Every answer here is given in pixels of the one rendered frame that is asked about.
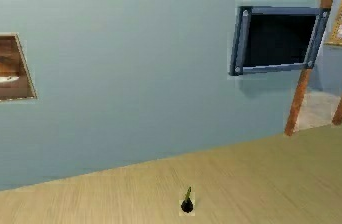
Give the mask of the small black potted plant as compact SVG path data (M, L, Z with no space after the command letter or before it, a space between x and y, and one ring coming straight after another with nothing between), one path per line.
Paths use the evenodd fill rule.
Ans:
M182 211L185 212L185 213L190 213L190 212L192 212L193 209L194 209L194 204L193 204L193 202L192 202L192 200L191 200L191 198L190 198L190 196L191 196L191 191L192 191L192 187L189 187L189 188L187 189L187 192L186 192L186 194L185 194L185 197L184 197L184 199L183 199L183 201L182 201L182 203L181 203L181 205L180 205Z

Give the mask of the blue framed black picture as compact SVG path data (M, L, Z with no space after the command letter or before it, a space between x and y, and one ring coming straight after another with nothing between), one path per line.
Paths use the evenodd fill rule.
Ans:
M240 6L228 74L313 68L330 12L329 7Z

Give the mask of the brown wooden door frame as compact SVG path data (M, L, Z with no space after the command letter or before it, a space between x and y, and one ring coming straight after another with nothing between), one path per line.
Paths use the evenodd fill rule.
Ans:
M305 63L300 72L298 83L295 89L295 94L291 103L289 116L284 129L284 133L287 136L291 136L294 133L294 129L298 123L299 113L305 97L311 72L312 70L310 68L307 68L307 63ZM331 123L336 126L342 124L342 96L337 105L336 112L332 117Z

